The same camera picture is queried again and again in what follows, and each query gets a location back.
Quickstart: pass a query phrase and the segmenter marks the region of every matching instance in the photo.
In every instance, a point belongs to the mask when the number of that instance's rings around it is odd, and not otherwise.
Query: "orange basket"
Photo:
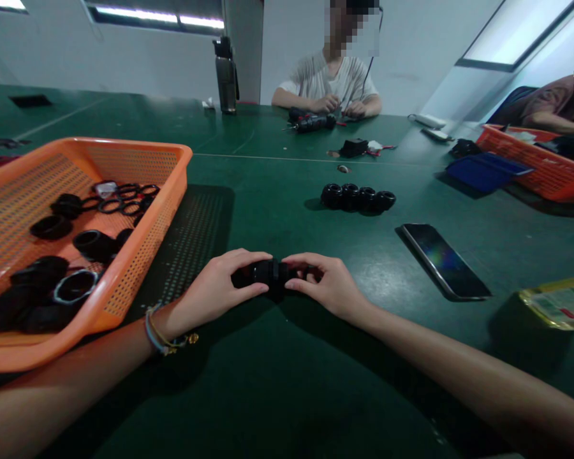
[[[526,164],[535,171],[515,180],[543,198],[560,203],[574,203],[574,161],[541,147],[529,145],[499,130],[500,126],[486,124],[477,144],[483,151]],[[559,134],[511,127],[513,132],[528,132],[536,142],[550,142]]]
[[[184,145],[96,138],[48,143],[0,168],[0,294],[10,275],[45,255],[70,266],[100,272],[72,245],[75,235],[100,230],[111,237],[132,228],[133,217],[84,212],[74,229],[56,241],[38,240],[29,227],[50,215],[62,193],[90,195],[102,180],[158,185],[161,190],[72,322],[59,333],[0,333],[0,373],[38,367],[73,347],[82,337],[121,324],[187,189],[192,152]]]

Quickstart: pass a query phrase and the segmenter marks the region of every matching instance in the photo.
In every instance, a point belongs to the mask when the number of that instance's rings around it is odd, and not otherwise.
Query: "table surface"
[[[37,93],[54,105],[19,109],[7,98]],[[514,297],[574,276],[574,217],[447,182],[450,147],[404,117],[307,135],[285,127],[286,111],[268,106],[239,105],[236,116],[224,116],[197,101],[0,86],[0,137],[32,142],[8,154],[67,136],[193,149],[188,191],[126,322],[179,295],[224,251],[245,247],[279,259],[318,252],[342,258],[386,310],[574,397],[574,333],[541,327]],[[471,124],[445,131],[480,134]],[[398,148],[379,158],[327,156],[353,137]],[[333,182],[387,189],[397,203],[374,217],[327,210],[319,196]],[[434,225],[494,296],[447,300],[396,232],[407,222]],[[45,455],[480,457],[505,448],[432,381],[307,298],[257,298],[198,333],[197,345],[126,378]]]

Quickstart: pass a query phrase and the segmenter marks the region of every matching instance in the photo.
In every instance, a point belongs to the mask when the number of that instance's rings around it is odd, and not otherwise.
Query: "hand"
[[[349,118],[353,119],[361,119],[365,118],[367,113],[367,108],[361,101],[355,101],[350,104],[347,109],[344,111],[344,114]]]
[[[335,94],[328,94],[317,99],[311,105],[312,113],[333,113],[340,105],[340,99]]]
[[[272,259],[272,255],[238,249],[210,260],[174,308],[174,320],[182,323],[183,332],[213,321],[234,306],[267,292],[268,286],[260,283],[237,289],[231,279],[236,270],[266,259]]]
[[[307,294],[343,320],[348,321],[361,307],[371,305],[339,258],[303,253],[288,256],[283,263],[295,269],[300,277],[289,280],[285,288]]]

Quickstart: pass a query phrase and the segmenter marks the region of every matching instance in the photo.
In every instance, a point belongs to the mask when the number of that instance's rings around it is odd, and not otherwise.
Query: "left hand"
[[[355,101],[347,107],[344,114],[349,118],[361,119],[365,118],[366,111],[367,109],[363,102]]]
[[[237,289],[231,278],[238,269],[267,259],[272,259],[272,255],[245,249],[213,258],[198,274],[185,295],[178,300],[170,320],[179,321],[179,328],[186,332],[211,322],[234,306],[267,292],[268,286],[260,283]]]

